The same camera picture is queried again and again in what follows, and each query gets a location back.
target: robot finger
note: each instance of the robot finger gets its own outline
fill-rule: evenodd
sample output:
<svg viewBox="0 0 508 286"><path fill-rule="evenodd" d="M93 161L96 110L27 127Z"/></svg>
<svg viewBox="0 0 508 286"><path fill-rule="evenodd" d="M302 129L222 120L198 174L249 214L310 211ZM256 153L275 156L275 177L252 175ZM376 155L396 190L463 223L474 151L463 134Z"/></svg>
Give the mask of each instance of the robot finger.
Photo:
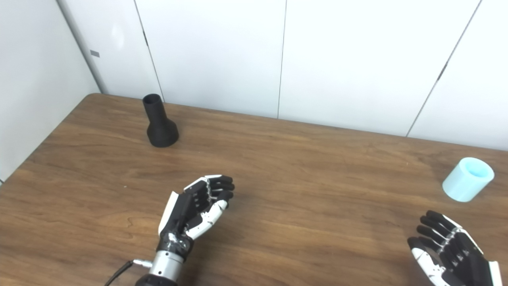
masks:
<svg viewBox="0 0 508 286"><path fill-rule="evenodd" d="M443 245L446 241L446 239L433 228L418 225L416 231L424 236L428 236L439 245Z"/></svg>
<svg viewBox="0 0 508 286"><path fill-rule="evenodd" d="M436 252L436 253L441 250L441 245L437 244L435 241L433 241L430 238L420 236L420 237L418 237L418 239L422 242L423 245L434 250L434 252Z"/></svg>
<svg viewBox="0 0 508 286"><path fill-rule="evenodd" d="M207 212L201 213L199 219L193 221L193 224L188 227L185 233L193 240L200 237L217 222L227 206L228 203L225 200L219 200L215 202L213 205L211 205Z"/></svg>
<svg viewBox="0 0 508 286"><path fill-rule="evenodd" d="M226 203L228 203L229 200L233 198L233 196L234 194L231 191L222 191L217 197L217 201L226 201Z"/></svg>
<svg viewBox="0 0 508 286"><path fill-rule="evenodd" d="M210 181L210 185L233 183L233 178L224 175L206 175L205 178Z"/></svg>
<svg viewBox="0 0 508 286"><path fill-rule="evenodd" d="M448 236L451 232L444 226L442 226L442 224L426 217L426 216L422 216L420 217L420 222L434 230L436 230L439 234L441 234L442 236L446 237Z"/></svg>
<svg viewBox="0 0 508 286"><path fill-rule="evenodd" d="M235 185L222 186L221 189L212 189L211 195L212 197L217 197L223 191L232 192L235 189Z"/></svg>
<svg viewBox="0 0 508 286"><path fill-rule="evenodd" d="M209 196L210 188L208 186L208 180L206 178L199 178L195 180L192 184L186 186L183 189L183 192L192 194L193 197Z"/></svg>
<svg viewBox="0 0 508 286"><path fill-rule="evenodd" d="M417 237L410 237L407 239L407 243L413 257L432 283L436 286L445 286L446 284L441 283L442 280L440 278L442 270L439 262L427 252L422 241Z"/></svg>
<svg viewBox="0 0 508 286"><path fill-rule="evenodd" d="M438 212L434 212L434 211L427 211L427 214L426 216L430 219L430 220L433 220L439 224L441 224L442 226L444 226L447 230L449 230L450 232L455 230L456 228L458 227L461 227L459 224L457 224L456 222L452 221L451 219L449 219L448 217L446 217L445 215L442 215Z"/></svg>

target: light blue cylinder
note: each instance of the light blue cylinder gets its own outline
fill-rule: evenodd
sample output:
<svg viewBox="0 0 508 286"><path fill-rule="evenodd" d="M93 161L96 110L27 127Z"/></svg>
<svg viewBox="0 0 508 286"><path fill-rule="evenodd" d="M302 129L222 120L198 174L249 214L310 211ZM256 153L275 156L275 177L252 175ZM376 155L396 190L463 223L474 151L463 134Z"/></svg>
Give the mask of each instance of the light blue cylinder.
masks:
<svg viewBox="0 0 508 286"><path fill-rule="evenodd" d="M468 202L492 179L494 170L489 164L476 158L462 158L443 182L443 190L452 199Z"/></svg>

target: black bottle-shaped object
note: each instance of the black bottle-shaped object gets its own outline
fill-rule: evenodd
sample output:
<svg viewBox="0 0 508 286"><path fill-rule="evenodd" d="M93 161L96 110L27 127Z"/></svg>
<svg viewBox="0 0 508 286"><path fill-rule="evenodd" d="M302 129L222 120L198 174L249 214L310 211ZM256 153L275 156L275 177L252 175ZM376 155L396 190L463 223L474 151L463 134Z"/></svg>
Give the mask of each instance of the black bottle-shaped object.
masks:
<svg viewBox="0 0 508 286"><path fill-rule="evenodd" d="M178 140L178 129L166 116L161 97L158 94L149 94L143 98L143 105L150 120L146 130L150 143L155 147L173 145Z"/></svg>

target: white wall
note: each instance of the white wall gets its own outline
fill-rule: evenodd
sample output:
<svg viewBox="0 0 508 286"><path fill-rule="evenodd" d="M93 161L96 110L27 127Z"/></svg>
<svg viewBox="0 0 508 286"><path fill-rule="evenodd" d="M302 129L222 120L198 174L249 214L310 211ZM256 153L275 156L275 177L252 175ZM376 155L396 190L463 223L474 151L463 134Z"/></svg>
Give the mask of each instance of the white wall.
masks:
<svg viewBox="0 0 508 286"><path fill-rule="evenodd" d="M277 117L284 0L136 3L166 102Z"/></svg>
<svg viewBox="0 0 508 286"><path fill-rule="evenodd" d="M55 0L0 1L0 179L98 91Z"/></svg>
<svg viewBox="0 0 508 286"><path fill-rule="evenodd" d="M479 0L288 0L279 117L406 136Z"/></svg>
<svg viewBox="0 0 508 286"><path fill-rule="evenodd" d="M507 11L482 1L410 137L508 150Z"/></svg>
<svg viewBox="0 0 508 286"><path fill-rule="evenodd" d="M161 94L134 0L58 2L102 92L135 98Z"/></svg>

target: black and white robotic hand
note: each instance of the black and white robotic hand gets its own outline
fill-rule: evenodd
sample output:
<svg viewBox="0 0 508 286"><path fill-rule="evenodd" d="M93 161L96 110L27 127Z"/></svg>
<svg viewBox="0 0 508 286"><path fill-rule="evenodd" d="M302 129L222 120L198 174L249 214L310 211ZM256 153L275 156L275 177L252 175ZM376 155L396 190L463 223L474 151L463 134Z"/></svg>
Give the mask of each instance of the black and white robotic hand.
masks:
<svg viewBox="0 0 508 286"><path fill-rule="evenodd" d="M411 252L436 286L502 286L499 264L488 261L469 233L445 215L428 211L418 233L410 237ZM432 250L441 263L429 254Z"/></svg>
<svg viewBox="0 0 508 286"><path fill-rule="evenodd" d="M204 176L172 192L159 224L159 243L153 262L133 260L150 268L136 286L176 286L180 270L192 251L194 240L209 230L233 197L233 179L223 175Z"/></svg>

